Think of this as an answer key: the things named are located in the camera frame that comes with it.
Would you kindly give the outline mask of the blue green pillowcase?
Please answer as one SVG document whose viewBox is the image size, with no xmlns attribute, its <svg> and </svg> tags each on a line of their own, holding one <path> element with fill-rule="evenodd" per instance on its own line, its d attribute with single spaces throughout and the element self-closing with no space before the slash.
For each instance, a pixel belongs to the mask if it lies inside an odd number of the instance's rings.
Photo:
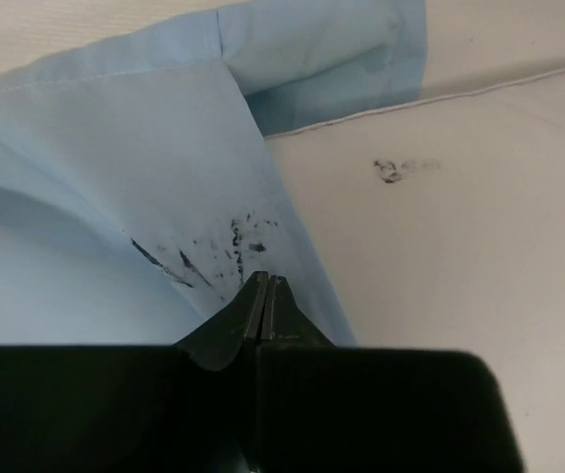
<svg viewBox="0 0 565 473">
<path fill-rule="evenodd" d="M 168 344 L 256 270 L 349 323 L 265 137 L 414 101 L 421 1 L 250 1 L 0 76 L 0 345 Z"/>
</svg>

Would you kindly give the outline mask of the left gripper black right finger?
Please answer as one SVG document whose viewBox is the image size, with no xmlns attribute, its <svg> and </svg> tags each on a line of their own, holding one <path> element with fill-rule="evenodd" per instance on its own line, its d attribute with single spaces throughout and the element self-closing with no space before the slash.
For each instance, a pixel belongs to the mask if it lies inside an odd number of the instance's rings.
<svg viewBox="0 0 565 473">
<path fill-rule="evenodd" d="M 333 345 L 269 283 L 256 349 L 262 472 L 520 472 L 501 388 L 460 351 Z"/>
</svg>

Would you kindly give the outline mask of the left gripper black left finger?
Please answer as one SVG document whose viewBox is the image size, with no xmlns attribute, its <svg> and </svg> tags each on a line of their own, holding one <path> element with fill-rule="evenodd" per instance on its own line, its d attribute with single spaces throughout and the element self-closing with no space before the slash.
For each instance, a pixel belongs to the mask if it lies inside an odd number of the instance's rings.
<svg viewBox="0 0 565 473">
<path fill-rule="evenodd" d="M 0 472 L 197 465 L 246 441 L 268 276 L 172 345 L 0 346 Z"/>
</svg>

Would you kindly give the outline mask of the white pillow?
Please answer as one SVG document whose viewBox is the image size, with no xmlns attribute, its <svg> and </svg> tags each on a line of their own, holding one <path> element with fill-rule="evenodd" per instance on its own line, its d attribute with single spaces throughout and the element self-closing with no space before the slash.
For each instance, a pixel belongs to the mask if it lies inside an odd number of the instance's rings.
<svg viewBox="0 0 565 473">
<path fill-rule="evenodd" d="M 501 388 L 520 472 L 565 472 L 565 1 L 421 1 L 418 97 L 268 135 L 296 214 L 370 349 L 460 351 Z M 235 5 L 175 2 L 168 18 Z M 119 2 L 120 28 L 64 21 L 0 43 L 0 76 L 158 23 Z M 123 472 L 262 472 L 246 441 L 197 465 Z"/>
</svg>

